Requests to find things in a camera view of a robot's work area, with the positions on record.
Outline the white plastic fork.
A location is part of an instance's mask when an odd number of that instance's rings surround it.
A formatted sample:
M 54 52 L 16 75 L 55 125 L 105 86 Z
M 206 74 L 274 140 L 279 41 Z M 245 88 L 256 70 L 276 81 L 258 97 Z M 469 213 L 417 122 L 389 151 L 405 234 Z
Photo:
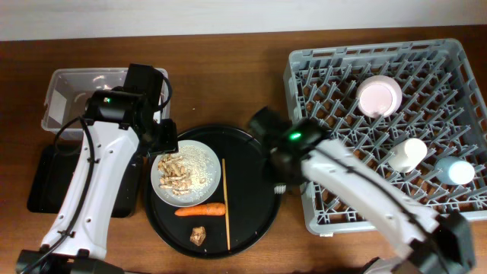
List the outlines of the white plastic fork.
M 274 193 L 277 195 L 282 195 L 285 193 L 287 186 L 285 184 L 276 184 L 274 186 Z

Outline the pink saucer bowl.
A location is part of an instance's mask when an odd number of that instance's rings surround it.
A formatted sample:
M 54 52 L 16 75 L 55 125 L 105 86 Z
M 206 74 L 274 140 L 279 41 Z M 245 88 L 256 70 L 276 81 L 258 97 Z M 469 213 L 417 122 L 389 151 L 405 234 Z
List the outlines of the pink saucer bowl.
M 358 109 L 370 118 L 388 117 L 400 107 L 403 92 L 391 77 L 375 75 L 364 80 L 356 93 Z

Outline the wooden chopstick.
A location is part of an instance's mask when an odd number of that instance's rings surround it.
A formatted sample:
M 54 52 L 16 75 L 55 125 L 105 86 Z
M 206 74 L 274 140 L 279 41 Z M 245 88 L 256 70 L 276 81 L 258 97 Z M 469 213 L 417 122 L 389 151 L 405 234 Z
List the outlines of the wooden chopstick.
M 226 244 L 227 250 L 231 250 L 231 232 L 230 232 L 230 220 L 229 220 L 229 207 L 228 207 L 228 186 L 227 186 L 227 172 L 225 159 L 221 159 L 221 169 L 222 169 L 222 182 L 224 191 L 224 205 L 225 205 L 225 230 L 226 230 Z

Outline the cream cup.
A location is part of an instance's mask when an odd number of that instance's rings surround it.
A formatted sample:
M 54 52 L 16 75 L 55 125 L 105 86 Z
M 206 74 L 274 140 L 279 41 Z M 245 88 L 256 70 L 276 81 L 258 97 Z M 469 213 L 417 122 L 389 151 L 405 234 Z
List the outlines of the cream cup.
M 393 156 L 388 164 L 400 173 L 411 172 L 425 158 L 428 152 L 426 144 L 417 138 L 407 139 L 391 149 Z

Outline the blue cup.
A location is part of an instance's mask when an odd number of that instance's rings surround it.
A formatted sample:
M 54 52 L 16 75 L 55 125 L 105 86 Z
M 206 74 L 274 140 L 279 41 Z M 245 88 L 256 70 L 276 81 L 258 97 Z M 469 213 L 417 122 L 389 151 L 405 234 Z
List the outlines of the blue cup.
M 467 184 L 473 180 L 476 174 L 471 163 L 453 156 L 440 159 L 435 168 L 441 171 L 437 174 L 438 180 L 447 185 Z

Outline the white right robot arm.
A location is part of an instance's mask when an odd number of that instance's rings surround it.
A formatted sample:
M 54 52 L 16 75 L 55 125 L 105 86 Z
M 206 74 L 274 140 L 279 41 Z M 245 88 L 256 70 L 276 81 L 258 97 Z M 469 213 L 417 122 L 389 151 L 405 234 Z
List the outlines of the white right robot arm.
M 290 123 L 267 107 L 249 121 L 282 186 L 317 183 L 338 196 L 388 240 L 396 253 L 373 259 L 364 273 L 457 273 L 476 265 L 469 222 L 409 198 L 354 156 L 317 122 Z

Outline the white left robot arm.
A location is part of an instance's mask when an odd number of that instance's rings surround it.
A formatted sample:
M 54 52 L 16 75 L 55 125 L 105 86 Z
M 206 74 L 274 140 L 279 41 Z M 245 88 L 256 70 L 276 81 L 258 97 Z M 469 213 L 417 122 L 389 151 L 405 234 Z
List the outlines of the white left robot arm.
M 59 214 L 38 251 L 22 250 L 17 273 L 121 273 L 105 262 L 107 234 L 129 162 L 136 154 L 178 151 L 171 119 L 154 119 L 170 102 L 162 96 L 167 76 L 150 65 L 131 64 L 123 85 L 95 91 L 77 117 L 84 137 Z

